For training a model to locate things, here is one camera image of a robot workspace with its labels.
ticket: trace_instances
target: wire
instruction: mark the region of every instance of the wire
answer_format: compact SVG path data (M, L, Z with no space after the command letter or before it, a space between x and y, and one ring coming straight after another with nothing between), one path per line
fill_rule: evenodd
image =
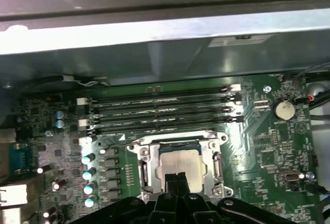
M319 64L316 64L316 65L313 65L312 67L309 67L307 69L305 69L304 71L301 71L299 74L297 74L293 81L292 81L292 84L293 86L298 90L300 91L301 93L303 93L304 95L306 95L305 91L303 90L303 88L299 85L299 79L304 76L305 74L311 72L311 71L314 71L314 70L317 70L319 68L323 68L323 67L326 67L326 66L329 66L330 65L330 60L328 61L325 61L323 63L319 63Z
M19 87L19 92L24 93L27 89L35 88L37 86L46 84L46 83L52 83L52 82L76 82L79 85L82 85L84 87L91 87L96 84L101 84L104 86L109 87L109 85L106 82L103 81L96 81L96 80L90 80L90 77L76 77L76 76L66 76L66 75L59 75L59 76L47 76L42 78L37 78L30 80L26 83L24 83L21 87Z
M330 217L330 209L323 212L323 219L327 220Z
M307 94L307 98L308 98L308 100L309 101L315 101L315 97L314 96L312 96L311 94Z
M311 120L330 121L330 115L311 115Z

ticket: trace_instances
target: green circuit board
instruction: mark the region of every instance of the green circuit board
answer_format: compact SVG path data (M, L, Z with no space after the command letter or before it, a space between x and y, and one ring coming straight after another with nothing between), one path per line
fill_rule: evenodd
M302 94L293 87L292 79L287 76L269 74L214 78L27 96L20 102L20 109L24 110L26 125L32 129L32 151L35 157L39 157L39 166L51 164L53 167L52 171L46 173L49 190L40 198L40 213L53 205L67 206L67 222L70 222L112 201L137 196L140 194L137 156L121 145L148 134L211 129L225 132L229 136L229 141L221 147L222 165L224 184L234 190L234 197L298 223L318 223L316 204L320 200L319 196L305 189L307 184L315 183L317 177L300 178L294 185L288 185L278 173L286 169L299 171L302 175L309 172L316 176L317 166L309 106ZM241 99L235 104L241 107L241 111L235 115L243 117L241 121L224 121L214 106L208 106L207 110L203 107L203 112L192 112L201 104L216 101L219 96L216 89L232 84L240 85L238 93ZM199 91L199 94L190 96L189 91ZM166 99L164 105L171 108L171 101L178 100L179 94L185 94L184 102L180 105L183 113L180 115L186 115L187 123L169 125L166 119L154 127L149 125L150 118L145 118L147 125L144 126L127 121L132 110L135 110L128 110L130 105L140 105L142 109L146 106L148 110L157 109L154 99L161 98L163 103ZM87 99L90 102L88 107L77 106L79 98ZM107 104L106 100L112 100L113 103ZM294 106L294 116L289 120L283 120L274 113L274 106L279 100L288 101ZM114 113L112 109L122 111ZM54 115L59 110L65 113L60 125ZM116 125L96 124L98 129L93 136L97 140L88 148L89 151L82 151L79 120L82 115L99 118L105 112L108 115L105 120L116 120ZM134 115L143 118L144 114L141 112ZM111 158L114 158L110 168L116 170L116 175L112 175L116 187L111 191L111 196L107 191L108 184L103 183L107 179L99 173L106 171L109 165L103 162L104 156L96 152L109 146L113 149ZM81 164L82 152L95 154L92 166L97 168L97 173L90 181L98 182L99 187L98 201L92 208L84 206L87 196L83 188L87 182L81 177L86 170ZM62 178L66 179L67 184L53 192L51 183Z

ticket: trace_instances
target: ram slot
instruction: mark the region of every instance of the ram slot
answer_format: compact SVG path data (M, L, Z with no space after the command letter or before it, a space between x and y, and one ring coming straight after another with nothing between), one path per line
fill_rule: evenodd
M141 111L129 111L126 112L105 112L100 115L94 115L93 120L94 123L98 122L114 122L114 121L122 121L125 119L125 122L129 120L143 119L143 118L171 118L178 117L180 115L195 115L195 114L203 114L208 112L217 112L217 113L231 113L233 111L233 107L217 107L217 106L209 106L209 107L199 107L199 106L184 106L181 108L162 108L162 109L149 109L149 110L141 110Z
M155 101L153 103L144 103L140 102L139 104L135 105L117 105L117 106L104 106L100 107L97 105L92 106L92 112L97 114L98 112L106 112L106 111L115 111L115 110L126 110L126 109L154 109L154 108L174 108L176 106L183 106L183 105L207 105L207 104L221 104L221 103L228 103L228 102L236 102L236 101L241 101L242 97L240 94L235 94L235 95L229 95L229 96L219 96L219 97L214 97L211 96L212 98L209 99L194 99L194 100L181 100L181 99L167 99L166 101Z
M128 125L128 126L120 126L120 127L106 127L102 129L96 129L96 134L121 134L129 133L129 132L137 132L137 131L146 131L147 133L151 133L151 131L161 131L164 129L177 130L182 129L191 125L199 125L203 126L214 126L215 124L220 123L241 123L243 122L243 116L222 116L222 117L214 117L214 118L203 118L203 119L193 119L188 122L176 120L172 123L167 124L153 124L153 125Z
M190 91L180 91L172 93L154 93L154 94L144 94L136 96L124 96L124 97L112 97L112 98L101 98L94 100L95 104L115 104L116 102L137 102L137 101L150 101L154 98L182 98L182 97L198 97L205 96L209 94L225 94L232 91L240 91L241 87L239 84L233 84L226 87L219 87L214 89L202 89L202 90L190 90Z

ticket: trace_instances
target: cable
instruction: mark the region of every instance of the cable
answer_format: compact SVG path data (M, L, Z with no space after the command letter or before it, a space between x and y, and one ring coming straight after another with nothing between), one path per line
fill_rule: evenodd
M106 82L103 81L96 81L91 80L91 77L76 77L76 76L66 76L66 75L59 75L59 76L47 76L42 78L37 78L30 80L21 87L18 87L18 91L20 93L24 93L27 89L31 89L46 83L52 83L52 82L61 82L61 81L67 81L67 82L76 82L79 85L82 85L84 87L91 87L96 84L101 84L104 86L109 87L109 85Z
M299 81L299 78L301 78L302 76L304 76L305 74L307 74L308 72L311 72L311 71L314 71L314 70L317 70L319 68L323 68L323 67L326 67L326 66L329 66L330 65L330 60L328 61L325 61L323 63L319 63L319 64L316 64L316 65L313 65L312 67L309 67L307 69L305 69L304 71L301 71L299 74L297 74L293 81L292 81L292 84L293 86L298 90L300 91L301 93L303 93L304 95L306 95L305 91L302 89L302 87L298 84L298 81Z
M315 97L315 101L309 104L309 109L312 110L316 107L320 107L330 101L330 90L318 94Z
M311 115L311 120L330 121L330 115Z
M327 220L330 217L330 209L323 212L323 219Z

